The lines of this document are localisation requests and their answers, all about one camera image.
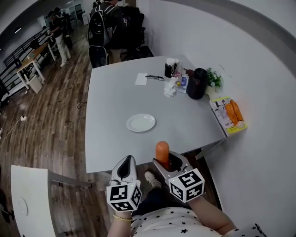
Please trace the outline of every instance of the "black and white marker cube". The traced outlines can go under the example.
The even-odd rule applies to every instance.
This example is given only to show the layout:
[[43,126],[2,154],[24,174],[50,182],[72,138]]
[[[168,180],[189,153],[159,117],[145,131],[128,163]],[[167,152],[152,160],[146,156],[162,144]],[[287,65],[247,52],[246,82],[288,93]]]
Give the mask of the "black and white marker cube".
[[170,192],[182,202],[188,202],[204,193],[204,178],[197,168],[168,180]]
[[116,212],[129,212],[138,209],[142,197],[137,183],[107,187],[107,202]]

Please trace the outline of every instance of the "person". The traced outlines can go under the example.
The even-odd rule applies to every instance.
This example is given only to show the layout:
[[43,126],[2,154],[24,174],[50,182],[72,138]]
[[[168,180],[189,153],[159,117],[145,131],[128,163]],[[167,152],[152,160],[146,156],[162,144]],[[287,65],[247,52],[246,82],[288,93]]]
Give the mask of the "person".
[[54,9],[54,12],[55,12],[55,14],[56,14],[57,17],[61,18],[61,10],[60,10],[59,7],[56,7],[56,8]]
[[63,39],[62,22],[54,11],[50,11],[48,17],[50,18],[53,24],[53,29],[50,32],[50,34],[54,35],[57,48],[62,58],[61,67],[63,67],[67,63],[68,59],[71,58],[71,54]]
[[99,9],[103,11],[105,17],[105,26],[112,29],[111,40],[105,45],[105,48],[109,53],[109,63],[121,62],[121,39],[123,32],[127,27],[128,21],[123,18],[123,12],[121,8],[115,6],[118,0],[105,0],[101,5],[93,8],[92,14]]
[[152,190],[135,211],[114,215],[108,237],[266,237],[257,224],[236,228],[231,219],[203,197],[188,202],[183,207],[166,200],[161,183],[149,171],[145,179]]
[[63,12],[62,16],[63,16],[64,19],[66,20],[67,30],[68,30],[70,33],[73,32],[73,28],[72,28],[72,24],[71,24],[71,20],[70,20],[70,16],[69,16],[69,14]]
[[92,11],[91,11],[91,17],[92,17],[92,15],[96,12],[96,8],[98,7],[98,6],[100,6],[102,3],[100,2],[100,1],[95,1],[95,2],[93,2],[93,4],[92,4]]

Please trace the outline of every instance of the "potted plant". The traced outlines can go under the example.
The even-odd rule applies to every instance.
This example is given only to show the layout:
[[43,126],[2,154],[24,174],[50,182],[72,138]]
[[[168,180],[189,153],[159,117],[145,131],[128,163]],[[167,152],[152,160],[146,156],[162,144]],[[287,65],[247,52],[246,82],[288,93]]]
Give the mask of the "potted plant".
[[222,77],[217,75],[212,68],[207,69],[208,73],[208,86],[205,93],[209,96],[211,100],[217,99],[218,94],[216,91],[222,86]]

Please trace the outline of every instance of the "black kettle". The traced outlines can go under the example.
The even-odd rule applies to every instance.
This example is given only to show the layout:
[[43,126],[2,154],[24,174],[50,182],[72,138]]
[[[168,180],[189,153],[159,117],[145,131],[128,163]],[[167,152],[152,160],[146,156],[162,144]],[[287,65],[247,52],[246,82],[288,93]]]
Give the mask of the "black kettle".
[[187,86],[187,94],[190,98],[197,100],[204,96],[208,85],[208,73],[204,69],[195,69],[193,72],[187,72],[189,81]]

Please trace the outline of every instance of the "bracelet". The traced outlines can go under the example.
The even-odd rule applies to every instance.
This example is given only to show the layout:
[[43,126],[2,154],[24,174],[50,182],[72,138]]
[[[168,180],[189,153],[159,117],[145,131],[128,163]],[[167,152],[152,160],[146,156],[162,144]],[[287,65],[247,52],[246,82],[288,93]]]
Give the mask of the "bracelet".
[[123,220],[123,221],[128,221],[128,222],[132,222],[133,221],[133,219],[126,219],[126,218],[122,218],[122,217],[118,217],[117,215],[113,215],[114,216],[114,218],[116,218],[116,219],[118,219],[118,220]]

